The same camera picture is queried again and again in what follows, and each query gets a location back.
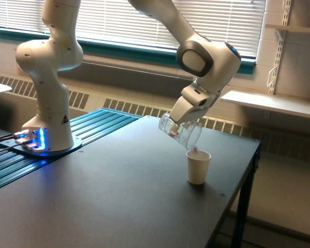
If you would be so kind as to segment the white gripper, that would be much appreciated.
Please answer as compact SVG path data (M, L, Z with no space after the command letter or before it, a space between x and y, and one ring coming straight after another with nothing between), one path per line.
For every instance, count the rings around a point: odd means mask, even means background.
M177 123L184 123L183 127L188 129L192 120L202 118L218 99L221 90L208 91L202 86L198 79L185 87L181 97L177 100L170 113L170 119L174 122L172 131L178 131Z

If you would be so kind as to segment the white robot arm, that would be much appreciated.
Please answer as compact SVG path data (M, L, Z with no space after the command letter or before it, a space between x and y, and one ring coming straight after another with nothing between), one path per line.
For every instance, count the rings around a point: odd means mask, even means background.
M50 29L47 40L31 40L18 46L18 66L32 79L37 93L36 116L23 125L32 132L36 152L54 152L74 145L70 126L69 92L60 71L79 66L83 50L75 36L80 1L45 1L42 20ZM181 92L159 128L183 142L199 133L202 118L220 96L241 65L239 52L227 42L210 41L198 34L172 1L131 1L140 13L160 21L179 42L176 61L194 81Z

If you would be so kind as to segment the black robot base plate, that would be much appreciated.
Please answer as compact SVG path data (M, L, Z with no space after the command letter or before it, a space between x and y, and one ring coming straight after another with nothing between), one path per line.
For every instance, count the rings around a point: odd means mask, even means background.
M33 151L25 146L18 145L13 147L11 150L18 154L22 154L28 157L35 157L35 158L56 158L65 156L82 146L82 140L78 138L76 135L73 136L74 145L68 149L60 150L60 151Z

